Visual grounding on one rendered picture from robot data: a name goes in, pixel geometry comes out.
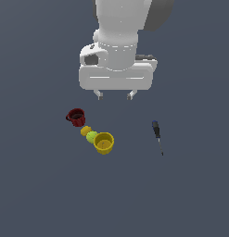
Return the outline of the yellow cup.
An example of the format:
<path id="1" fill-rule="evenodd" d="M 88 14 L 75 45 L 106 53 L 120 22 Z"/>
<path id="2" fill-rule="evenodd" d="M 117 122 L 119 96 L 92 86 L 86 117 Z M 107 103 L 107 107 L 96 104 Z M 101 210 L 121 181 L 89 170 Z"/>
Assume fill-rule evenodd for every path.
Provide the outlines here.
<path id="1" fill-rule="evenodd" d="M 100 132 L 94 138 L 94 147 L 101 155 L 108 154 L 114 145 L 114 137 L 109 132 Z"/>

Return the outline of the black blue-capped screwdriver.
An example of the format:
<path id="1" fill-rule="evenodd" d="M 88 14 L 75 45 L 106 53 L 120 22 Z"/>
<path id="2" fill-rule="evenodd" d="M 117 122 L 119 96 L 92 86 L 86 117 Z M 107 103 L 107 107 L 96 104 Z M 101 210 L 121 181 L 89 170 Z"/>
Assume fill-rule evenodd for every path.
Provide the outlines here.
<path id="1" fill-rule="evenodd" d="M 152 129 L 155 132 L 156 138 L 158 139 L 160 152 L 163 155 L 162 147 L 161 147 L 161 144 L 160 144 L 160 132 L 159 132 L 160 129 L 159 129 L 159 124 L 156 120 L 152 121 Z"/>

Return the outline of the lime green ball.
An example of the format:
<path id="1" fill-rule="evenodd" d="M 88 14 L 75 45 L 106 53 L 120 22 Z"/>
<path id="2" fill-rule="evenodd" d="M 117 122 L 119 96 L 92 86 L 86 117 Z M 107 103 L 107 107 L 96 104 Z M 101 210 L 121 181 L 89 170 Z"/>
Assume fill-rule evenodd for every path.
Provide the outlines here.
<path id="1" fill-rule="evenodd" d="M 89 131 L 86 135 L 86 140 L 89 143 L 93 143 L 94 142 L 94 138 L 97 136 L 97 132 L 96 131 Z"/>

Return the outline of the small orange-yellow ball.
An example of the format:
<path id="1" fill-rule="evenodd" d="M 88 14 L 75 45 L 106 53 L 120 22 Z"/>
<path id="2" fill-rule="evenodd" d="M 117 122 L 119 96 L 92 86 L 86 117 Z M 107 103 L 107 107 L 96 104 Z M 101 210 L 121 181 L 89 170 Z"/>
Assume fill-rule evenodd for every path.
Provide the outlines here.
<path id="1" fill-rule="evenodd" d="M 92 130 L 91 127 L 85 126 L 85 127 L 83 127 L 83 128 L 81 129 L 81 135 L 82 135 L 82 136 L 86 136 L 87 133 L 88 133 L 89 131 L 91 131 L 91 130 Z"/>

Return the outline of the dark red mug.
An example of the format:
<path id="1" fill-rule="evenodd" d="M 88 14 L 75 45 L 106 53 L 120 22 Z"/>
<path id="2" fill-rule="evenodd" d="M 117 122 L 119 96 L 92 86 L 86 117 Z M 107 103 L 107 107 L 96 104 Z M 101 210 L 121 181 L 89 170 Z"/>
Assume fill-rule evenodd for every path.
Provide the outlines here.
<path id="1" fill-rule="evenodd" d="M 73 108 L 66 116 L 66 120 L 74 127 L 82 127 L 85 124 L 84 111 L 81 108 Z"/>

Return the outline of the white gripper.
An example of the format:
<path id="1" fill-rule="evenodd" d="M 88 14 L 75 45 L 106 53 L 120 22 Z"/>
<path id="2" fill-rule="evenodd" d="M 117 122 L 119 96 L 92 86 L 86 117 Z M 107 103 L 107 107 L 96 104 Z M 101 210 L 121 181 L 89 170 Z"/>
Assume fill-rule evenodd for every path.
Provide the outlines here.
<path id="1" fill-rule="evenodd" d="M 80 53 L 79 82 L 85 90 L 94 90 L 98 100 L 103 93 L 98 90 L 128 90 L 127 100 L 133 100 L 137 90 L 148 90 L 158 61 L 153 56 L 136 55 L 134 64 L 125 70 L 108 69 L 108 51 L 98 44 L 85 46 Z"/>

